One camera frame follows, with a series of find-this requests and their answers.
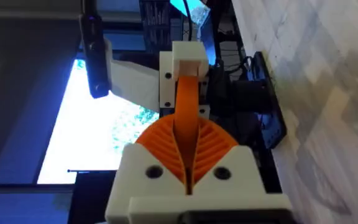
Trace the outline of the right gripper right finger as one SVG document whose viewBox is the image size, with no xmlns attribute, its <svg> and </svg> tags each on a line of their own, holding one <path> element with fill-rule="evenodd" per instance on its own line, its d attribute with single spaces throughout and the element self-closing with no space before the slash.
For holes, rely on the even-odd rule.
<svg viewBox="0 0 358 224">
<path fill-rule="evenodd" d="M 200 118 L 192 170 L 193 195 L 263 195 L 255 157 L 216 123 Z"/>
</svg>

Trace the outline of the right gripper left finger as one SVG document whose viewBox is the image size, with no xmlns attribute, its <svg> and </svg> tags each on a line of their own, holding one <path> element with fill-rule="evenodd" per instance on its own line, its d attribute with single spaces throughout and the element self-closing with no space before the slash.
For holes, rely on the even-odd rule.
<svg viewBox="0 0 358 224">
<path fill-rule="evenodd" d="M 105 210 L 107 223 L 176 223 L 186 177 L 172 115 L 151 124 L 123 152 Z"/>
</svg>

